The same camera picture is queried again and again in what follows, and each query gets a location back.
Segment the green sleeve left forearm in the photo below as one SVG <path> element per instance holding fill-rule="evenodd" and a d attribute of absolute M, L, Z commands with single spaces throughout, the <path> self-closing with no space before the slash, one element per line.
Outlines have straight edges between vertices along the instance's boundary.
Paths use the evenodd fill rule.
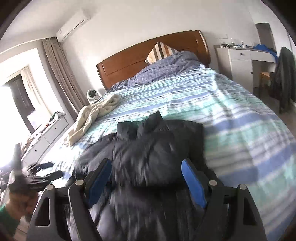
<path fill-rule="evenodd" d="M 5 235 L 9 235 L 11 237 L 15 235 L 16 230 L 20 225 L 19 220 L 16 220 L 12 216 L 10 216 L 5 205 L 1 207 L 0 223 L 1 232 L 4 232 Z"/>

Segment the left hand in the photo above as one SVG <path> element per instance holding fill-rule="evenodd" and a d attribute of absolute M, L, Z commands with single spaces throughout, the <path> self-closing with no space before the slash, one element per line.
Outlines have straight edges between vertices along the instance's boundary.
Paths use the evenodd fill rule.
<path fill-rule="evenodd" d="M 37 192 L 30 192 L 28 194 L 10 192 L 5 208 L 13 219 L 20 221 L 23 216 L 33 214 L 38 199 L 39 194 Z"/>

